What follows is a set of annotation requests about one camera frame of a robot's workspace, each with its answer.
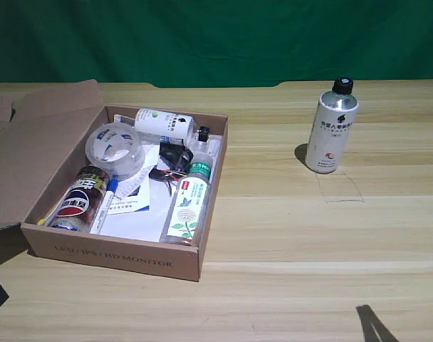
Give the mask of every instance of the green wall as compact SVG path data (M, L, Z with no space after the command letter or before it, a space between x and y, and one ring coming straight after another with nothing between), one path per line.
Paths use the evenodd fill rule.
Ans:
M0 0L0 82L433 78L433 0Z

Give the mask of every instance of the clear tape roll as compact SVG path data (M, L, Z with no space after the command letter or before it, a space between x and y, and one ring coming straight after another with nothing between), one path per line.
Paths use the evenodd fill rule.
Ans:
M112 178L126 180L144 163L139 133L125 123L108 123L87 139L85 153L90 162Z

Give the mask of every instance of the open cardboard box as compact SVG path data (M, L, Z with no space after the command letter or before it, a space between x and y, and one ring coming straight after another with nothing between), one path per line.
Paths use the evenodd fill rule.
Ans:
M135 117L138 107L104 105L94 80L28 94L11 122L11 104L0 100L0 229L21 224L38 257L199 281L227 144L227 117L192 115L222 136L204 231L197 247L124 239L38 226L80 168L85 142L114 114Z

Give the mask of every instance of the wooden table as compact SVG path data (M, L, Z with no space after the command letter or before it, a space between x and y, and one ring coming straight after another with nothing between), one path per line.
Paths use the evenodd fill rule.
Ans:
M101 84L108 103L229 116L202 280L34 258L0 232L0 341L394 341L364 338L376 315L398 341L433 342L433 81L356 81L342 164L316 175L297 147L331 86Z

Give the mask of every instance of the blue pen cap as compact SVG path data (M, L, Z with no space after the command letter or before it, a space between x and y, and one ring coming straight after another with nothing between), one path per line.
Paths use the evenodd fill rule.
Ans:
M111 179L109 181L108 191L115 192L117 190L117 187L118 187L118 180L116 180L115 178Z

